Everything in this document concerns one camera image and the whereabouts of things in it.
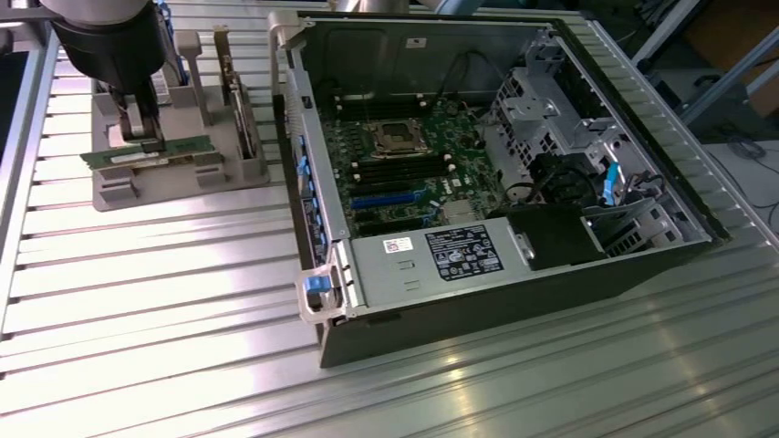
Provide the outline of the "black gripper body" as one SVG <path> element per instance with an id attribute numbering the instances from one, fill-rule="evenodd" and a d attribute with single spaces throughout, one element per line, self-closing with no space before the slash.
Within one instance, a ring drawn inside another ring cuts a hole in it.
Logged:
<path id="1" fill-rule="evenodd" d="M 77 71 L 121 94 L 135 94 L 165 59 L 155 8 L 142 7 L 118 24 L 50 25 Z"/>

